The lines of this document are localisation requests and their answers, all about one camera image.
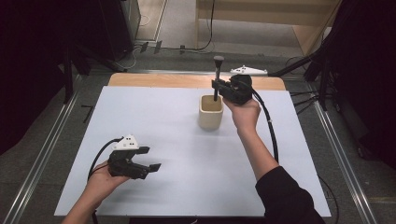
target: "black sleeve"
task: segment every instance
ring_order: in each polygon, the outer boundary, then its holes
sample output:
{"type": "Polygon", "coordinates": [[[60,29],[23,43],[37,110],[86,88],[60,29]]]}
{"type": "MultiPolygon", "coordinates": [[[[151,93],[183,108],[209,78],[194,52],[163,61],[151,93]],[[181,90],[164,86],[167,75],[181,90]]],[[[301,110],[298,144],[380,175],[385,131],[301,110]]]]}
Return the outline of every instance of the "black sleeve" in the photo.
{"type": "Polygon", "coordinates": [[[305,189],[279,166],[256,184],[265,207],[267,223],[325,223],[315,210],[314,201],[305,189]]]}

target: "ceramic cup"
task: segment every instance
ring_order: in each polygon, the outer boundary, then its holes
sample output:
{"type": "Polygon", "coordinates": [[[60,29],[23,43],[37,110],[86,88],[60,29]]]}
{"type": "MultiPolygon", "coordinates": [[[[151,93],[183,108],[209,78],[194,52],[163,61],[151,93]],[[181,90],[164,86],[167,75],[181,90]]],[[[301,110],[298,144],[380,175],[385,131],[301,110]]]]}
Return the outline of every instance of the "ceramic cup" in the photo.
{"type": "Polygon", "coordinates": [[[223,114],[222,96],[214,100],[213,95],[202,95],[199,101],[198,124],[202,129],[216,130],[221,124],[223,114]]]}

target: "white tabletop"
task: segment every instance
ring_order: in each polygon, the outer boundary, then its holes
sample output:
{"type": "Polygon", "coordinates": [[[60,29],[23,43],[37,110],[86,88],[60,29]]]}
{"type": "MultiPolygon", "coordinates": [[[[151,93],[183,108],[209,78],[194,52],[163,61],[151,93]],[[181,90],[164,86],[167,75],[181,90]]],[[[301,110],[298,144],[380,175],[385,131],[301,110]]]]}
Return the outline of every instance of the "white tabletop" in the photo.
{"type": "MultiPolygon", "coordinates": [[[[273,120],[280,164],[307,189],[317,211],[330,211],[288,91],[258,91],[273,120]]],[[[262,217],[264,207],[256,180],[225,107],[220,128],[198,126],[199,98],[211,89],[104,87],[55,216],[65,216],[84,190],[100,148],[114,138],[133,134],[148,154],[135,155],[143,165],[161,163],[145,180],[129,180],[98,208],[97,215],[129,217],[262,217]]],[[[272,150],[264,113],[258,132],[272,150]]],[[[108,159],[109,146],[99,158],[108,159]]]]}

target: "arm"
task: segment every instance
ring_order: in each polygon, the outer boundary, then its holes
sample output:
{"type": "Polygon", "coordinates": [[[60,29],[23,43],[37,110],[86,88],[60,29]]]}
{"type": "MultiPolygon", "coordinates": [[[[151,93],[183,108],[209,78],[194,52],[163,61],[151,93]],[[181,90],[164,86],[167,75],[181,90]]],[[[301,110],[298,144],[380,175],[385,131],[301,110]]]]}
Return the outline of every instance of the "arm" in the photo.
{"type": "Polygon", "coordinates": [[[97,165],[95,170],[81,196],[62,222],[63,224],[87,223],[102,200],[129,179],[126,176],[111,176],[107,170],[107,161],[97,165]]]}
{"type": "Polygon", "coordinates": [[[250,100],[234,105],[224,99],[224,104],[233,112],[233,122],[257,179],[256,190],[264,204],[267,223],[324,223],[308,191],[279,166],[258,136],[259,103],[250,100]]]}

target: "human hand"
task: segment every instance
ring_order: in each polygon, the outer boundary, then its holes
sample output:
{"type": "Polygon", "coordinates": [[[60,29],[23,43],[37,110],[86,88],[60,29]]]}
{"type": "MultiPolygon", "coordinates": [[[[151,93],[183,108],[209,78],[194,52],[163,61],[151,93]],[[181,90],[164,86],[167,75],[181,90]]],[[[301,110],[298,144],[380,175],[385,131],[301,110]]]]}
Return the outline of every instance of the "human hand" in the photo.
{"type": "Polygon", "coordinates": [[[130,178],[127,176],[112,176],[108,172],[107,161],[97,165],[93,170],[94,172],[88,180],[82,196],[92,200],[92,204],[96,208],[114,189],[130,178]]]}
{"type": "Polygon", "coordinates": [[[236,105],[224,98],[223,102],[233,113],[233,123],[235,124],[238,132],[256,131],[257,120],[259,119],[261,111],[260,105],[257,101],[251,99],[243,105],[236,105]]]}

